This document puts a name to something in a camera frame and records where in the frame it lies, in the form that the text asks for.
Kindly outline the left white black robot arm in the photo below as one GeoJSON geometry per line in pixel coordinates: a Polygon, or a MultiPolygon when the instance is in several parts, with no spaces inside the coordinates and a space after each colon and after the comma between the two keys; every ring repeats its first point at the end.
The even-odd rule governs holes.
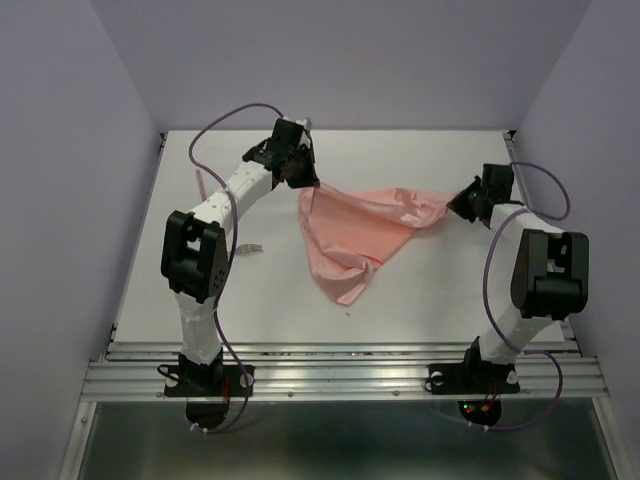
{"type": "Polygon", "coordinates": [[[202,203],[169,215],[161,255],[161,274],[181,318],[180,361],[191,366],[188,382],[202,394],[222,384],[223,371],[215,364],[222,346],[214,314],[230,271],[227,235],[236,239],[240,218],[278,185],[319,185],[311,121],[277,119],[271,135],[242,156],[228,179],[217,182],[218,190],[202,203]]]}

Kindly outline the pink cloth napkin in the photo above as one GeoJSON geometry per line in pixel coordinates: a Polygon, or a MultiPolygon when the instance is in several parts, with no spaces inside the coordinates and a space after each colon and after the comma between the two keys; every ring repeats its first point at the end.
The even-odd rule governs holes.
{"type": "Polygon", "coordinates": [[[408,188],[344,192],[323,183],[302,189],[298,220],[313,280],[334,303],[353,304],[418,231],[445,218],[452,199],[408,188]]]}

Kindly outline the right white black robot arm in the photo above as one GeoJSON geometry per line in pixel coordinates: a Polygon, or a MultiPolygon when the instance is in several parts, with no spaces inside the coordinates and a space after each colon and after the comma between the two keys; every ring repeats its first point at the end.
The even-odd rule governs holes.
{"type": "Polygon", "coordinates": [[[482,390],[496,378],[494,365],[514,363],[544,329],[584,310],[588,302],[590,245],[579,232],[550,225],[549,215],[536,213],[511,198],[515,174],[511,165],[485,164],[482,175],[448,203],[469,222],[480,221],[493,232],[482,277],[482,299],[490,329],[469,349],[474,356],[460,366],[463,384],[482,390]],[[509,284],[510,304],[492,313],[489,274],[498,243],[516,248],[509,284]]]}

